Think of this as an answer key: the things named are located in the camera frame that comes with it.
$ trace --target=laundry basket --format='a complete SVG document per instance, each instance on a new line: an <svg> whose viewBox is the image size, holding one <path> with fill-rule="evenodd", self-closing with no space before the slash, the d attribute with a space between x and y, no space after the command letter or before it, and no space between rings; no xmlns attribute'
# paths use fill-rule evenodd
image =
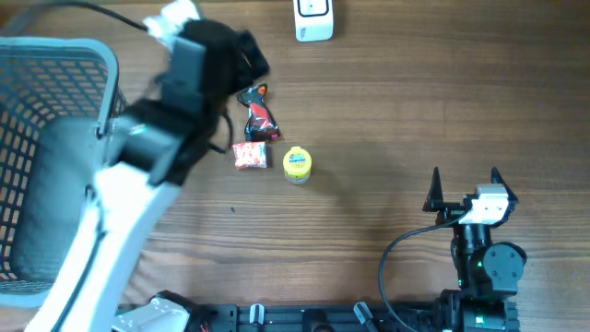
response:
<svg viewBox="0 0 590 332"><path fill-rule="evenodd" d="M0 305L42 305L57 277L117 81L99 41L0 38Z"/></svg>

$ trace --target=yellow can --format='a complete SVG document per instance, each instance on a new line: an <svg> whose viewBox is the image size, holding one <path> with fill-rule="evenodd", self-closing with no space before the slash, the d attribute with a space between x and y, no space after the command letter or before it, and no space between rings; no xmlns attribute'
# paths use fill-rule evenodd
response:
<svg viewBox="0 0 590 332"><path fill-rule="evenodd" d="M300 147L293 147L283 158L285 177L292 184L304 184L312 173L312 156Z"/></svg>

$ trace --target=wooden table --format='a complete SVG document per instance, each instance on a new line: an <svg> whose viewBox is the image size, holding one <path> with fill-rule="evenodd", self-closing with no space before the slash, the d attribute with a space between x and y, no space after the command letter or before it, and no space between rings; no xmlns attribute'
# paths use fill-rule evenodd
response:
<svg viewBox="0 0 590 332"><path fill-rule="evenodd" d="M446 197L458 200L497 166L521 199L492 236L529 255L515 298L523 330L587 330L590 8L334 6L335 38L299 43L290 1L203 5L210 18L254 33L272 66L267 103L285 139L271 145L267 170L238 172L232 157L214 153L196 165L148 239L123 301L167 289L200 303L379 302L385 246L434 222L421 212L432 168L441 168ZM139 20L160 6L109 8ZM32 31L111 45L129 100L166 64L146 34L84 10L55 11ZM242 140L247 110L232 99L230 115ZM304 186L283 177L280 161L292 146L313 155ZM399 245L386 267L392 299L429 300L456 287L451 235ZM3 313L8 330L31 315Z"/></svg>

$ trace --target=black and red package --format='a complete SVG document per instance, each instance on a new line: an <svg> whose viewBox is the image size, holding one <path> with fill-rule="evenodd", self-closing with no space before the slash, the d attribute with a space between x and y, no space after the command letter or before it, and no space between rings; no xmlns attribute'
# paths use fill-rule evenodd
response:
<svg viewBox="0 0 590 332"><path fill-rule="evenodd" d="M265 105L266 83L250 87L238 94L238 101L249 110L244 129L246 140L260 142L280 137L277 122Z"/></svg>

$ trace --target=yellow lid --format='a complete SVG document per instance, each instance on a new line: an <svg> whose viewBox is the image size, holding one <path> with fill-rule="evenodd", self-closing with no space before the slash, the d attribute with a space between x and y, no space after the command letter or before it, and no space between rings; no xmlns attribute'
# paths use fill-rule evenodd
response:
<svg viewBox="0 0 590 332"><path fill-rule="evenodd" d="M312 156L300 147L293 147L283 158L283 167L288 175L306 175L312 168Z"/></svg>

